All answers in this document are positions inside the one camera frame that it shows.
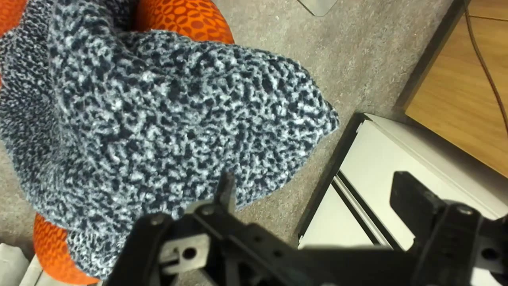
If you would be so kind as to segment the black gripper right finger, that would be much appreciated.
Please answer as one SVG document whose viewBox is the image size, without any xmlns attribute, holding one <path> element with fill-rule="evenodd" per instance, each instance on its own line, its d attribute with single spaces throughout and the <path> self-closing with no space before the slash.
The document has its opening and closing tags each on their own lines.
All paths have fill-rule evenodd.
<svg viewBox="0 0 508 286">
<path fill-rule="evenodd" d="M 426 245 L 445 208 L 445 202 L 410 171 L 394 173 L 390 203 L 415 235 L 413 248 Z"/>
</svg>

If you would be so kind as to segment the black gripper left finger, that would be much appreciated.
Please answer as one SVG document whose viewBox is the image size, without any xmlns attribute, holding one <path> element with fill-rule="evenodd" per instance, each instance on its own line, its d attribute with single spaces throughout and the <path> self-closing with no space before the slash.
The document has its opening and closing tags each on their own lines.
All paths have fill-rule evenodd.
<svg viewBox="0 0 508 286">
<path fill-rule="evenodd" d="M 236 210 L 236 176 L 231 171 L 224 171 L 221 175 L 213 202 L 228 213 L 232 213 Z"/>
</svg>

